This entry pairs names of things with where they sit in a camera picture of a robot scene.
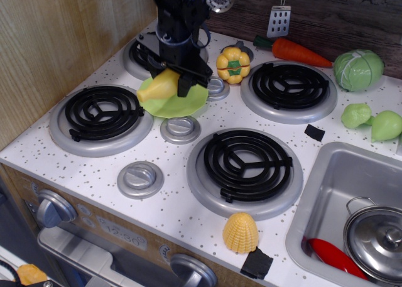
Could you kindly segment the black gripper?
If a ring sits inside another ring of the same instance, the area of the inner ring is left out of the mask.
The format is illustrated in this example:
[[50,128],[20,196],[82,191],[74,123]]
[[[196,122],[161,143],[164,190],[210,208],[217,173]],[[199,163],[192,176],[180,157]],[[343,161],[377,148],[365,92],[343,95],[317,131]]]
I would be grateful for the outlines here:
[[[197,48],[191,39],[181,44],[166,44],[160,40],[159,42],[159,55],[176,64],[176,67],[171,65],[168,68],[180,74],[177,96],[186,97],[190,89],[196,84],[203,87],[208,85],[209,78],[212,76],[212,69],[207,64],[206,49]],[[166,69],[166,63],[159,58],[148,56],[147,62],[148,70],[153,78]]]

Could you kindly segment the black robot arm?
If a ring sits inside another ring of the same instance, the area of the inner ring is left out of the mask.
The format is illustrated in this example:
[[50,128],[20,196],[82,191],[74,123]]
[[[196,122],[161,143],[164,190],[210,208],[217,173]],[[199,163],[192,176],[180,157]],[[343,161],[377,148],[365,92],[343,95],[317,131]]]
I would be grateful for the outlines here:
[[207,46],[198,41],[201,29],[207,40],[210,33],[205,21],[210,18],[207,0],[153,0],[157,7],[157,23],[152,35],[136,37],[148,68],[155,77],[164,69],[178,74],[177,94],[186,97],[194,85],[206,87],[212,69],[202,58]]

